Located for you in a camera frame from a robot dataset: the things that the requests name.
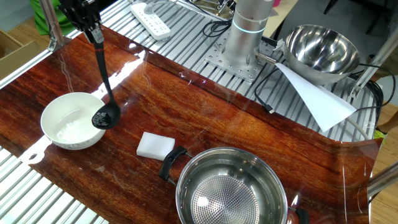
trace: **white power strip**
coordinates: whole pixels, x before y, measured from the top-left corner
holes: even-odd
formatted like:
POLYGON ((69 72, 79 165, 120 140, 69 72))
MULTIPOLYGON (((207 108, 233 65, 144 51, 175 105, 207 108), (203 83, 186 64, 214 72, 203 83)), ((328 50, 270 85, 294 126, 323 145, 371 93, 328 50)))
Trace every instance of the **white power strip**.
POLYGON ((155 13, 146 14, 144 9, 146 3, 133 4, 131 12, 138 19, 138 21, 147 29, 155 40, 164 40, 170 37, 171 30, 155 13))

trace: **pot handle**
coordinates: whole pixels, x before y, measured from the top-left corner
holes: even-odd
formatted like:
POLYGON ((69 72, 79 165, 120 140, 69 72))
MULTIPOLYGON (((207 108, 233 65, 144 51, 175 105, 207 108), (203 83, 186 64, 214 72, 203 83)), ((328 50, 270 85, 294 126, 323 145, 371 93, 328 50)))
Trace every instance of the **pot handle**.
POLYGON ((169 172, 170 172, 170 169, 172 168, 174 161, 181 155, 187 155, 190 158, 192 158, 192 156, 187 153, 187 150, 184 147, 182 147, 182 146, 176 147, 164 159, 162 167, 160 168, 160 171, 159 171, 160 178, 176 185, 174 182, 169 180, 169 172))
POLYGON ((291 208, 289 207, 290 210, 293 212, 296 212, 298 215, 299 224, 309 224, 310 223, 310 215, 308 212, 302 208, 291 208))

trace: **wooden table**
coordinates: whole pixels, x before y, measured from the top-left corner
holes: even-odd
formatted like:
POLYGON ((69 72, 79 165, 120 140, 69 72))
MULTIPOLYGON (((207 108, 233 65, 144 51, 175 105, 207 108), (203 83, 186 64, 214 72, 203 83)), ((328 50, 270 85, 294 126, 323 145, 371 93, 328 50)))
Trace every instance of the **wooden table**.
POLYGON ((277 7, 274 7, 278 12, 278 16, 272 16, 268 19, 266 29, 262 33, 264 37, 270 37, 278 27, 285 21, 287 15, 291 12, 293 7, 299 0, 281 0, 277 7))
MULTIPOLYGON (((81 151, 51 144, 40 130, 40 115, 56 97, 105 95, 93 46, 80 35, 0 91, 1 146, 111 223, 179 223, 175 187, 157 176, 161 162, 136 155, 144 131, 174 138, 193 155, 222 146, 257 155, 278 175, 288 205, 308 210, 310 223, 368 223, 366 186, 380 142, 332 141, 109 29, 103 33, 119 124, 81 151)), ((178 159, 171 176, 187 162, 178 159)), ((295 213, 288 222, 298 223, 295 213)))

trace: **stainless steel bowl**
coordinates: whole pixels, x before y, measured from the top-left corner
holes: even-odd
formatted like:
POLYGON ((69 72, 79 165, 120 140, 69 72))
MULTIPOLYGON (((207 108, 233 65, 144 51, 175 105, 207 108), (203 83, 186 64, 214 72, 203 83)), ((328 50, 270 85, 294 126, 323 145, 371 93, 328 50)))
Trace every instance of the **stainless steel bowl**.
POLYGON ((289 68, 316 85, 338 82, 359 65, 359 53, 353 43, 325 27, 298 26, 285 42, 289 68))
POLYGON ((215 148, 184 168, 175 194, 182 223, 285 224, 287 200, 275 172, 255 155, 215 148))

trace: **white ceramic bowl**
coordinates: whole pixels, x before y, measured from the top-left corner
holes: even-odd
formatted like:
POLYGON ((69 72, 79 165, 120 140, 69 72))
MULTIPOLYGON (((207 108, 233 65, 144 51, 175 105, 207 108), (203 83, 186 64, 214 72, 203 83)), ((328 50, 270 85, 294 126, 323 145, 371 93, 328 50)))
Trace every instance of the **white ceramic bowl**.
POLYGON ((103 105, 102 100, 89 93, 68 93, 47 105, 40 125, 54 144, 70 150, 86 149, 105 134, 105 130, 91 123, 91 118, 103 105))

